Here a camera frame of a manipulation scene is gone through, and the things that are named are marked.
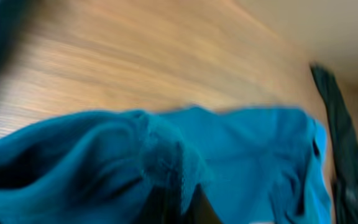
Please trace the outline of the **blue polo shirt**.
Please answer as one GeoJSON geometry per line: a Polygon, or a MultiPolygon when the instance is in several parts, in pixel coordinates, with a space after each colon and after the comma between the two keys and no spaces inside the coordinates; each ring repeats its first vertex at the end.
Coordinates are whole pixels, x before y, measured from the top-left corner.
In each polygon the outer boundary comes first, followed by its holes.
{"type": "Polygon", "coordinates": [[[0,139],[0,223],[330,223],[325,149],[295,108],[59,116],[0,139]]]}

